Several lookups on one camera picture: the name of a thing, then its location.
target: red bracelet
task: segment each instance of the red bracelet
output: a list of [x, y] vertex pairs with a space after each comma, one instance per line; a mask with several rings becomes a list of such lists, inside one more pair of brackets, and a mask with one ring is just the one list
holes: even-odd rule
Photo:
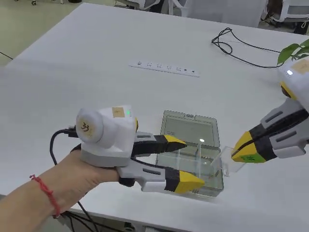
[[42, 182], [41, 178], [36, 177], [35, 175], [30, 176], [31, 180], [35, 180], [40, 184], [41, 190], [48, 196], [50, 203], [53, 205], [53, 207], [56, 210], [56, 214], [54, 215], [55, 218], [58, 218], [60, 216], [60, 207], [57, 204], [57, 201], [55, 200], [53, 196], [53, 191], [49, 190], [48, 187]]

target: black cord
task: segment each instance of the black cord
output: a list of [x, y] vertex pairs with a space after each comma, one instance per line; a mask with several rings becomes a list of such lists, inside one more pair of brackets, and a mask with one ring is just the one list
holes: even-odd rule
[[72, 217], [69, 217], [69, 219], [70, 219], [70, 224], [71, 224], [72, 232], [75, 232]]
[[79, 218], [77, 218], [77, 217], [75, 217], [75, 216], [73, 216], [73, 215], [71, 215], [69, 218], [70, 218], [70, 219], [73, 218], [73, 219], [79, 221], [79, 222], [82, 223], [89, 231], [94, 232], [93, 229], [91, 229], [86, 223], [84, 223], [84, 222], [83, 222], [82, 220], [80, 220]]
[[[80, 215], [78, 215], [78, 214], [74, 214], [74, 213], [72, 213], [72, 212], [70, 212], [70, 211], [67, 211], [66, 214], [67, 214], [67, 216], [69, 216], [69, 217], [70, 217], [70, 216], [74, 216], [74, 217], [79, 218], [79, 219], [81, 219], [81, 220], [90, 222], [88, 219], [86, 219], [86, 218], [84, 218], [84, 217], [82, 217], [82, 216], [80, 216]], [[115, 231], [115, 232], [123, 232], [123, 231], [121, 231], [121, 230], [118, 230], [118, 229], [115, 229], [115, 228], [112, 228], [112, 227], [103, 225], [103, 224], [98, 223], [98, 222], [95, 222], [95, 224], [98, 225], [98, 226], [101, 226], [101, 227], [103, 227], [103, 228], [106, 228], [106, 229]]]
[[55, 138], [57, 137], [57, 135], [60, 135], [60, 134], [66, 134], [68, 131], [68, 129], [64, 129], [64, 130], [58, 130], [56, 131], [52, 138], [50, 139], [50, 143], [49, 143], [49, 153], [50, 153], [50, 156], [52, 157], [53, 159], [53, 162], [54, 162], [54, 165], [57, 165], [57, 160], [55, 158], [55, 155], [54, 155], [54, 152], [53, 152], [53, 148], [54, 148], [54, 141], [55, 141]]
[[95, 224], [95, 222], [93, 221], [91, 216], [88, 214], [88, 212], [85, 210], [85, 208], [83, 207], [83, 205], [79, 201], [77, 203], [81, 207], [82, 211], [86, 214], [86, 216], [88, 217], [89, 221], [94, 225], [96, 231], [98, 232], [97, 225]]
[[[50, 140], [50, 144], [49, 144], [49, 153], [50, 153], [50, 155], [51, 155], [51, 157], [52, 157], [52, 159], [53, 159], [54, 165], [57, 165], [57, 164], [58, 164], [58, 162], [57, 162], [57, 160], [56, 160], [56, 158], [55, 158], [54, 152], [53, 152], [54, 141], [55, 141], [55, 138], [56, 138], [58, 135], [60, 135], [60, 134], [68, 134], [70, 137], [75, 137], [74, 135], [76, 134], [76, 131], [75, 131], [75, 129], [63, 129], [63, 130], [58, 130], [58, 131], [56, 131], [56, 132], [53, 134], [53, 136], [52, 136], [52, 138], [51, 138], [51, 140]], [[85, 208], [83, 207], [83, 205], [82, 205], [79, 201], [78, 201], [77, 203], [78, 203], [78, 205], [80, 206], [80, 208], [82, 209], [82, 211], [83, 211], [83, 212], [86, 214], [86, 216], [89, 218], [90, 222], [93, 223], [93, 225], [94, 225], [94, 227], [95, 227], [95, 229], [96, 229], [96, 232], [99, 232], [99, 231], [98, 231], [98, 228], [97, 228], [97, 226], [96, 226], [96, 224], [95, 224], [94, 221], [92, 220], [92, 218], [91, 218], [91, 216], [89, 215], [89, 213], [85, 210]]]
[[[272, 49], [268, 49], [268, 48], [262, 48], [262, 47], [254, 46], [254, 45], [252, 45], [252, 44], [249, 44], [249, 43], [244, 42], [243, 40], [239, 39], [239, 38], [233, 33], [233, 30], [232, 30], [231, 28], [225, 28], [224, 30], [222, 30], [222, 31], [219, 33], [219, 35], [217, 35], [217, 36], [216, 36], [215, 38], [213, 38], [212, 41], [211, 41], [211, 43], [214, 44], [214, 45], [216, 45], [218, 48], [220, 48], [220, 50], [221, 50], [223, 53], [225, 53], [225, 54], [227, 54], [227, 55], [229, 55], [229, 56], [231, 56], [231, 57], [234, 57], [234, 58], [236, 58], [236, 59], [238, 59], [238, 60], [241, 60], [241, 61], [243, 61], [243, 62], [245, 62], [245, 63], [247, 63], [247, 64], [250, 64], [250, 65], [253, 65], [253, 66], [256, 66], [256, 67], [259, 67], [259, 68], [274, 69], [274, 68], [278, 68], [278, 67], [280, 67], [280, 66], [283, 65], [283, 63], [282, 63], [282, 64], [277, 65], [277, 66], [262, 66], [262, 65], [258, 65], [258, 64], [253, 64], [253, 63], [251, 63], [251, 62], [249, 62], [249, 61], [246, 61], [246, 60], [244, 60], [244, 59], [242, 59], [242, 58], [239, 58], [239, 57], [236, 57], [236, 56], [232, 55], [232, 53], [233, 53], [233, 48], [232, 48], [232, 46], [229, 45], [229, 44], [226, 43], [226, 42], [222, 42], [222, 41], [219, 40], [223, 35], [228, 34], [228, 33], [231, 33], [231, 34], [234, 36], [235, 39], [237, 39], [238, 41], [240, 41], [240, 42], [242, 42], [243, 44], [248, 45], [248, 46], [250, 46], [250, 47], [258, 48], [258, 49], [265, 50], [265, 51], [271, 51], [271, 52], [280, 53], [279, 51], [276, 51], [276, 50], [272, 50]], [[228, 52], [228, 51], [226, 51], [224, 48], [222, 48], [222, 47], [221, 47], [222, 44], [228, 46], [229, 49], [230, 49], [231, 51]]]
[[[49, 144], [49, 153], [50, 153], [50, 155], [51, 155], [51, 157], [52, 157], [52, 159], [53, 159], [54, 165], [57, 165], [57, 164], [58, 164], [58, 162], [57, 162], [57, 160], [56, 160], [56, 158], [55, 158], [54, 152], [53, 152], [54, 141], [55, 141], [55, 138], [56, 138], [58, 135], [60, 135], [60, 134], [67, 134], [69, 137], [78, 138], [78, 135], [77, 135], [77, 133], [76, 133], [76, 128], [75, 128], [75, 127], [74, 127], [74, 128], [69, 128], [69, 129], [58, 130], [58, 131], [56, 131], [56, 132], [53, 134], [53, 136], [52, 136], [52, 138], [51, 138], [51, 140], [50, 140], [50, 144]], [[89, 213], [85, 210], [85, 208], [83, 207], [83, 205], [82, 205], [79, 201], [78, 201], [77, 203], [78, 203], [78, 205], [80, 206], [80, 208], [82, 209], [83, 213], [87, 216], [88, 219], [86, 219], [86, 218], [84, 218], [84, 217], [82, 217], [82, 216], [73, 214], [73, 213], [71, 213], [71, 212], [69, 212], [69, 211], [66, 211], [66, 212], [64, 213], [64, 215], [68, 216], [69, 219], [70, 219], [70, 221], [71, 221], [71, 217], [73, 217], [75, 220], [78, 220], [77, 218], [80, 218], [80, 219], [82, 219], [82, 220], [91, 222], [91, 223], [93, 224], [93, 226], [95, 227], [96, 232], [98, 232], [98, 227], [97, 227], [97, 225], [99, 225], [99, 226], [101, 226], [101, 227], [104, 227], [104, 228], [106, 228], [106, 229], [115, 231], [115, 232], [122, 232], [122, 231], [117, 230], [117, 229], [114, 229], [114, 228], [112, 228], [112, 227], [105, 226], [105, 225], [103, 225], [103, 224], [94, 222], [94, 220], [91, 218], [91, 216], [89, 215]], [[82, 222], [80, 219], [78, 220], [80, 223], [82, 223], [83, 225], [85, 225], [91, 232], [94, 232], [90, 227], [88, 227], [88, 226], [87, 226], [84, 222]]]
[[6, 56], [6, 57], [7, 57], [7, 58], [9, 58], [9, 59], [13, 59], [12, 57], [10, 57], [10, 56], [8, 56], [8, 55], [4, 54], [4, 53], [3, 53], [3, 52], [1, 52], [1, 51], [0, 51], [0, 53], [1, 53], [2, 55]]

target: table surface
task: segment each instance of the table surface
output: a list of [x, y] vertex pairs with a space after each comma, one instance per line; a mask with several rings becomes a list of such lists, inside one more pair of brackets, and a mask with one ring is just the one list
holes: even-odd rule
[[[231, 27], [256, 46], [281, 50], [305, 36], [149, 12], [82, 4], [0, 74], [0, 194], [53, 166], [51, 135], [73, 125], [82, 107], [131, 104], [140, 131], [160, 133], [164, 110], [217, 119], [221, 148], [285, 100], [277, 71], [253, 67], [211, 44]], [[234, 54], [275, 65], [276, 53], [225, 36]], [[198, 70], [199, 78], [128, 66], [158, 61]], [[61, 160], [78, 144], [60, 136]], [[308, 226], [309, 156], [247, 164], [215, 199], [144, 193], [101, 184], [82, 204], [94, 215], [181, 231], [303, 231]], [[80, 210], [75, 205], [73, 210]]]

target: power outlet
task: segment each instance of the power outlet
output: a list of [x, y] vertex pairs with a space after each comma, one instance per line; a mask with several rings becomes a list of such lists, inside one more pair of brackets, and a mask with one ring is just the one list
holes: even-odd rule
[[174, 66], [174, 65], [166, 65], [162, 63], [157, 62], [148, 62], [148, 61], [142, 61], [138, 60], [136, 62], [132, 62], [129, 64], [131, 67], [141, 68], [141, 69], [150, 69], [150, 70], [156, 70], [161, 72], [167, 72], [167, 73], [176, 73], [186, 76], [195, 76], [199, 77], [198, 71], [194, 69], [184, 68], [180, 66]]

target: chair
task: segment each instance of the chair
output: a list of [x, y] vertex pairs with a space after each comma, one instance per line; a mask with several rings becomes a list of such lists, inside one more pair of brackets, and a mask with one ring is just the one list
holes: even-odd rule
[[282, 0], [281, 13], [274, 14], [271, 19], [276, 22], [309, 21], [309, 0]]
[[117, 0], [117, 1], [128, 6], [138, 8], [140, 10], [147, 10], [153, 5], [156, 5], [160, 2], [160, 0]]
[[267, 0], [169, 0], [169, 14], [174, 15], [174, 6], [181, 10], [182, 17], [257, 27]]

